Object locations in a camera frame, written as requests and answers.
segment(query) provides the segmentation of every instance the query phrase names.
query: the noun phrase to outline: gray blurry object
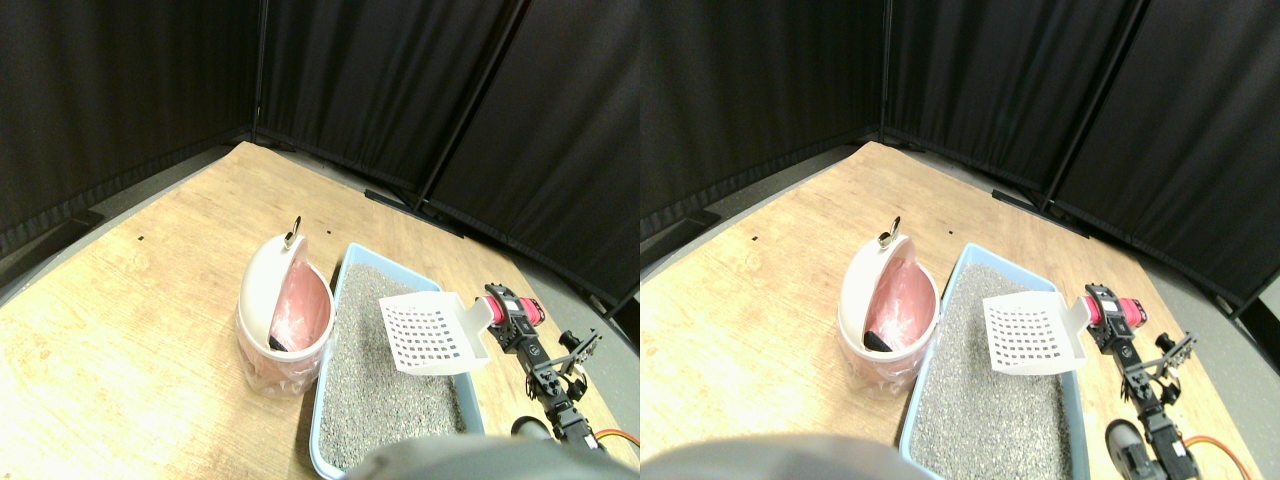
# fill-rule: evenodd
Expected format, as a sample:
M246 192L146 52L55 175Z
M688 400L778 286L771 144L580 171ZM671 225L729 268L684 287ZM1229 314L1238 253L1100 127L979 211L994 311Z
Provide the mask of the gray blurry object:
M820 434L778 434L713 440L664 452L641 466L648 479L929 480L896 448Z
M424 436L381 447L349 480L631 480L640 472L609 456L552 440L485 435Z

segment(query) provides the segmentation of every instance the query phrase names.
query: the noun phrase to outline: metal pole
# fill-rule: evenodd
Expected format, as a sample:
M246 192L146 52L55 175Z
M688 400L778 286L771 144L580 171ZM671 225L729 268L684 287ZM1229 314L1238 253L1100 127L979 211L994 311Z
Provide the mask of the metal pole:
M257 118L262 113L262 61L266 58L266 8L268 0L257 14L257 84L253 87L253 124L248 131L248 141L257 143Z
M1138 36L1138 28L1142 26L1142 17L1147 13L1147 5L1149 5L1148 0L1138 0L1133 12L1129 13L1129 19L1125 20L1120 45L1116 46L1116 50L1111 52L1111 59L1107 60L1107 69L1105 77L1102 77L1102 83L1098 86L1098 90L1093 92L1093 97L1089 99L1089 108L1085 110L1084 119L1075 129L1075 134L1071 137L1070 147L1068 147L1066 155L1062 156L1062 163L1057 165L1057 173L1053 175L1053 182L1050 183L1048 192L1044 193L1044 200L1041 201L1041 211L1046 211L1048 205L1053 202L1057 189L1062 187L1062 179L1066 175L1066 170L1073 163L1075 163L1075 156L1080 152L1084 137L1089 133L1089 128L1093 127L1093 120L1098 116L1102 101L1106 100L1107 92L1111 91L1111 83L1115 82L1116 76L1120 73L1120 65L1124 64L1124 56L1129 52L1133 40Z
M444 143L444 150L440 151L440 157L436 159L435 166L431 169L431 175L426 178L426 184L422 186L422 191L419 193L412 211L417 211L422 207L422 202L425 202L426 197L431 195L431 189L435 188L435 183L440 179L440 173L444 172L444 165L449 163L449 157L452 157L453 151L457 150L458 141L462 140L462 132L471 123L471 119L475 118L476 110L480 109L480 101L484 99L484 93L489 90L489 84L493 83L494 74L498 72L498 65L502 64L502 58L507 55L507 49L511 47L511 42L516 38L516 31L520 29L520 20L525 18L525 12L529 10L530 3L530 0L520 0L516 5L516 12L507 18L507 24L502 28L502 42L493 50L493 55L489 55L489 60L484 67L484 76L480 77L480 84L471 91L471 95L467 99L467 108L463 110L463 115L458 123L453 125L449 141Z
M884 0L884 45L881 49L881 128L879 142L884 143L884 118L888 116L888 52L890 32L893 29L893 0Z

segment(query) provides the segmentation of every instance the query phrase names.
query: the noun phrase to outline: gray litter granules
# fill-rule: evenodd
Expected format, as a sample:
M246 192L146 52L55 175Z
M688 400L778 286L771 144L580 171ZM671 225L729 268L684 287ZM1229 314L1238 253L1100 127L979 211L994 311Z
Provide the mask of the gray litter granules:
M982 300L1029 291L987 265L960 271L938 325L911 433L911 457L946 479L1069 479L1057 375L991 370Z
M381 445L425 435L462 433L466 425L451 376L396 370L379 298L417 292L378 269L351 264L329 339L320 454L348 470Z

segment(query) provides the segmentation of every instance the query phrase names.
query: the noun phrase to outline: gray floor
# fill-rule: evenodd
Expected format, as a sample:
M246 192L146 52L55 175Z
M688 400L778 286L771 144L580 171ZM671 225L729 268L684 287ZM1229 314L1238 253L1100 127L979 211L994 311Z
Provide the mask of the gray floor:
M12 284L0 285L0 305L8 302L9 298L22 292L26 285L38 280L68 257L84 248L84 246L90 242L100 238L104 233L106 233L106 230L118 225L120 221L124 221L124 219L129 218L133 212L150 205L191 175L223 157L230 150L232 147L229 146L210 148L151 178L147 178L146 180L116 193L115 196L111 196L99 205L95 205L91 210L102 214L105 218L102 225L77 241L70 247L67 247L58 255L45 260L35 269L27 271ZM329 161L316 159L303 152L276 151L276 154L280 154L298 165L332 178L360 192L369 188L390 197L390 192L376 187L360 175L356 175L349 170L337 166ZM0 268L5 266L23 252L23 250L19 250L8 257L0 259ZM532 261L516 255L509 256L512 256L512 260L516 262L520 271L525 274L525 279L529 280L529 284L534 288L534 293L543 301L543 307L552 315L552 317L556 319L556 323L561 326L561 329L573 330L575 334L581 337L582 333L594 328L604 335L600 346L595 349L595 356L593 356L586 364L590 379L589 388L595 389L604 397L605 403L608 403L609 410L613 412L613 416L622 430L639 433L640 358L618 338L618 335L613 334L604 321L600 320L599 315L596 315L590 306L575 294L573 289L559 276ZM556 339L548 338L544 339L544 342L556 342ZM622 448L622 444L625 443L617 442L616 444L609 443L607 447ZM639 449L635 449L634 447L632 449L636 454L639 454Z
M733 223L856 150L854 146L832 148L708 206L708 211L719 214L724 220L694 242L646 268L643 278L645 280L653 278ZM1025 200L1000 180L941 155L911 151L904 154L982 191L998 188ZM1280 477L1280 408L1275 407L1275 399L1280 398L1280 374L1267 364L1247 333L1220 314L1184 275L1144 253L1129 248L1126 251L1147 270L1147 275L1169 305L1178 324L1201 335L1194 352L1208 371L1240 435L1244 436L1249 452L1262 470L1261 474L1265 477ZM1280 305L1280 283L1263 294L1265 298L1268 298L1267 296L1277 297L1276 302ZM1184 396L1194 394L1196 392L1184 392Z

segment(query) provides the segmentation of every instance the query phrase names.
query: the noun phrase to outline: metal hook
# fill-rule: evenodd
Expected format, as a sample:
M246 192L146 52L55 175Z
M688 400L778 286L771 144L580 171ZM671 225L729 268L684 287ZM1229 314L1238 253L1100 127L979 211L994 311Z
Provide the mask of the metal hook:
M888 246L893 243L893 239L897 238L897 224L900 221L902 221L901 216L895 218L893 227L890 227L888 232L881 233L878 238L881 250L888 248Z
M302 225L302 216L293 220L293 232L284 234L284 248L293 247L293 241L298 239L298 225Z

